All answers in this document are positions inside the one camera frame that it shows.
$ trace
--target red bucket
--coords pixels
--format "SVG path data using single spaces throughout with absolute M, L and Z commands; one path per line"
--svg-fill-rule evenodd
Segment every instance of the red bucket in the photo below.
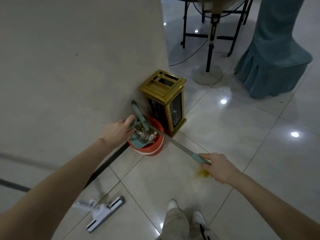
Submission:
M 164 128 L 162 127 L 162 125 L 154 118 L 151 118 L 151 117 L 147 117 L 147 120 L 155 127 L 157 128 L 159 131 L 163 132 L 164 133 Z M 140 149 L 137 149 L 135 148 L 131 142 L 128 140 L 130 146 L 135 150 L 137 151 L 138 153 L 140 154 L 143 154 L 143 155 L 147 155 L 147 156 L 155 156 L 157 155 L 158 153 L 161 152 L 162 148 L 163 148 L 163 136 L 160 135 L 159 133 L 157 134 L 155 140 L 154 140 L 154 143 L 153 144 L 147 144 L 145 147 L 143 148 L 140 148 Z

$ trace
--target white wall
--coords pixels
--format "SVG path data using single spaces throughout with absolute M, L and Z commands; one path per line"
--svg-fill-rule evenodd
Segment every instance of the white wall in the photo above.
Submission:
M 169 70 L 161 0 L 0 3 L 0 152 L 49 165 L 0 158 L 0 178 L 33 187 L 131 114 L 146 78 Z

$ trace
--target hand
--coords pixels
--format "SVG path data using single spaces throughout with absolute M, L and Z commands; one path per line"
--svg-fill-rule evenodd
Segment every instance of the hand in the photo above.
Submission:
M 118 122 L 107 124 L 99 138 L 105 141 L 107 147 L 111 149 L 117 148 L 132 136 L 136 130 L 135 128 L 131 128 L 127 131 L 134 118 L 132 114 L 126 120 L 119 120 Z
M 241 173 L 236 166 L 234 166 L 224 154 L 218 153 L 199 153 L 200 157 L 211 161 L 211 165 L 202 163 L 200 167 L 208 171 L 216 181 L 221 184 L 230 184 L 233 176 L 237 173 Z

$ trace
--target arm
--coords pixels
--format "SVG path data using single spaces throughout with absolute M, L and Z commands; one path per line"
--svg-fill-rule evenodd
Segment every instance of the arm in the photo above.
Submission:
M 238 190 L 281 239 L 320 239 L 320 225 L 240 172 L 223 154 L 199 154 L 216 181 Z
M 25 194 L 0 218 L 0 239 L 51 239 L 102 160 L 133 134 L 133 120 L 106 125 L 93 144 Z

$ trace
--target shoe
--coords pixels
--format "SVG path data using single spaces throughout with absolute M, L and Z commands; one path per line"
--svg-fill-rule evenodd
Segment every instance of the shoe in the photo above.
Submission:
M 179 208 L 179 207 L 178 207 L 178 203 L 174 199 L 171 199 L 168 203 L 168 211 L 173 208 Z
M 201 224 L 205 229 L 207 228 L 205 219 L 198 211 L 194 211 L 192 214 L 192 223 Z

